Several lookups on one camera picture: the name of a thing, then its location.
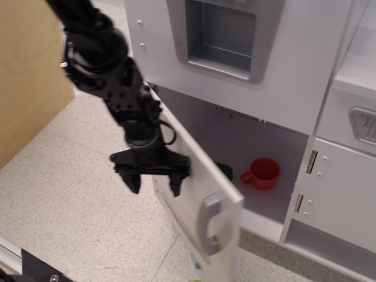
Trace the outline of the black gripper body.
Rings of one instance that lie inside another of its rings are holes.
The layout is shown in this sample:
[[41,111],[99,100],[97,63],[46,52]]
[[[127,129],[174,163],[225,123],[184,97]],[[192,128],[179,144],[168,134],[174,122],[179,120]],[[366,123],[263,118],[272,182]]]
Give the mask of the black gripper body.
[[115,171],[121,176],[178,174],[187,177],[191,171],[188,157],[175,153],[165,146],[125,150],[112,154],[110,160],[115,164]]

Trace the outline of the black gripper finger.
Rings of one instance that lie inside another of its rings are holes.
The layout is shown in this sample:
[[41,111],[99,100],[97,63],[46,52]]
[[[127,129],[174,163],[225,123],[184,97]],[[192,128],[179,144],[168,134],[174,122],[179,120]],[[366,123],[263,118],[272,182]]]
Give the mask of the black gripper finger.
[[132,193],[138,194],[140,191],[141,177],[139,174],[121,175],[122,180]]
[[171,174],[169,176],[169,179],[170,179],[170,188],[174,197],[179,196],[184,177],[180,174]]

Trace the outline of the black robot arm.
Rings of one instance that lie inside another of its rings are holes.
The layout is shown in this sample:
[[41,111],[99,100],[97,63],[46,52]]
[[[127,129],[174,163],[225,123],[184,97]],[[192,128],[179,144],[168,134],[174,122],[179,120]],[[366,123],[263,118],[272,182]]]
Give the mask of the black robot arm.
[[62,69],[79,90],[102,98],[125,131],[128,150],[110,157],[115,171],[133,193],[139,192],[143,174],[168,176],[178,196],[190,174],[189,159],[164,141],[160,102],[128,55],[122,33],[90,1],[49,1],[49,6],[66,34]]

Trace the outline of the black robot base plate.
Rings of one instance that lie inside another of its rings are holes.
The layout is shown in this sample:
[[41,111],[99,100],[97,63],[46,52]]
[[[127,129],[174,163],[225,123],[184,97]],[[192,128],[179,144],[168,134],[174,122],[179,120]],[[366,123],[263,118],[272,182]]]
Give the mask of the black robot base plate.
[[21,249],[21,258],[23,277],[29,278],[32,281],[73,282],[66,274],[53,268],[24,249]]

